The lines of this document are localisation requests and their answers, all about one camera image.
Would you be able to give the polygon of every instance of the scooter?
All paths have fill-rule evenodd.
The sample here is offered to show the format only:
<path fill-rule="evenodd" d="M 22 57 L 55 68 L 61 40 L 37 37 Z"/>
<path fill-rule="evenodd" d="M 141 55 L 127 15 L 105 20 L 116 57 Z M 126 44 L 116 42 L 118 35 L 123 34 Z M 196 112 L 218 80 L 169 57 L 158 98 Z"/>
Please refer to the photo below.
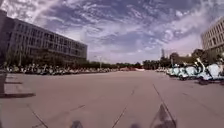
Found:
<path fill-rule="evenodd" d="M 185 68 L 179 74 L 179 79 L 182 81 L 195 79 L 197 77 L 196 67 L 193 65 L 187 65 L 187 63 L 184 63 Z"/>
<path fill-rule="evenodd" d="M 197 58 L 197 61 L 202 65 L 202 72 L 197 76 L 200 85 L 207 85 L 216 81 L 223 83 L 222 68 L 218 64 L 214 63 L 205 67 L 200 58 Z"/>
<path fill-rule="evenodd" d="M 179 68 L 179 65 L 175 64 L 174 65 L 174 68 L 171 68 L 170 71 L 169 71 L 169 76 L 170 77 L 178 77 L 180 73 L 180 68 Z"/>

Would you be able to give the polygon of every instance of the sky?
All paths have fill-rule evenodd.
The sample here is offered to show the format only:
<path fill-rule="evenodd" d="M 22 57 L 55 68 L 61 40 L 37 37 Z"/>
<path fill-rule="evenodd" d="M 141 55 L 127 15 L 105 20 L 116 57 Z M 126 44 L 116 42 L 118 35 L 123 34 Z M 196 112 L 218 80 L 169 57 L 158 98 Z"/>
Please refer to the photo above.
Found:
<path fill-rule="evenodd" d="M 88 45 L 88 59 L 156 60 L 187 55 L 224 16 L 224 0 L 5 0 L 8 16 Z"/>

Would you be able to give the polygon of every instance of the multi-story building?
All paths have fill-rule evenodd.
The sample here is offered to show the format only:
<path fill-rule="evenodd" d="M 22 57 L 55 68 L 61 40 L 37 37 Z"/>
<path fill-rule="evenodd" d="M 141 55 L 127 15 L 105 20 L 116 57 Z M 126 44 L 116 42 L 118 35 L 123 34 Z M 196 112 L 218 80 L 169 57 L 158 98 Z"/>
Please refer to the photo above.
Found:
<path fill-rule="evenodd" d="M 201 35 L 202 46 L 211 57 L 224 52 L 224 17 Z"/>
<path fill-rule="evenodd" d="M 0 7 L 2 6 L 3 0 L 0 0 Z"/>
<path fill-rule="evenodd" d="M 7 58 L 38 59 L 45 54 L 54 60 L 79 62 L 87 58 L 87 45 L 18 19 L 6 17 L 0 45 Z"/>

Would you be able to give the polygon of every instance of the white cloud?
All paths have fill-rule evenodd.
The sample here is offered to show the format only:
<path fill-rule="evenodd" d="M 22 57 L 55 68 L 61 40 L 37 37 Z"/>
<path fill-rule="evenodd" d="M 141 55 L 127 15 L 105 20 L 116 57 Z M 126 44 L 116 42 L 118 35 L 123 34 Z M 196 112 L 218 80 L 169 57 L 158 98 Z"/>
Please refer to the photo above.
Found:
<path fill-rule="evenodd" d="M 176 16 L 178 16 L 179 18 L 181 18 L 183 16 L 183 13 L 180 11 L 176 11 Z"/>
<path fill-rule="evenodd" d="M 191 34 L 184 38 L 172 40 L 164 44 L 163 48 L 168 51 L 178 52 L 180 55 L 187 55 L 196 48 L 202 48 L 200 35 Z"/>

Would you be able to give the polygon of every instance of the concrete pavement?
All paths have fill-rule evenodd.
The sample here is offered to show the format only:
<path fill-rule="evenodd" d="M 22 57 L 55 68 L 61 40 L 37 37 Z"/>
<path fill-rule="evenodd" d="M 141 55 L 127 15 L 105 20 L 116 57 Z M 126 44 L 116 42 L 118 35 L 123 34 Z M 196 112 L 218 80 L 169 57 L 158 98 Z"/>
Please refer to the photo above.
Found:
<path fill-rule="evenodd" d="M 16 79 L 8 79 L 6 92 L 35 96 L 1 98 L 3 128 L 70 128 L 74 121 L 83 128 L 158 128 L 172 118 L 178 128 L 224 127 L 218 84 L 200 86 L 152 71 L 11 76 Z"/>

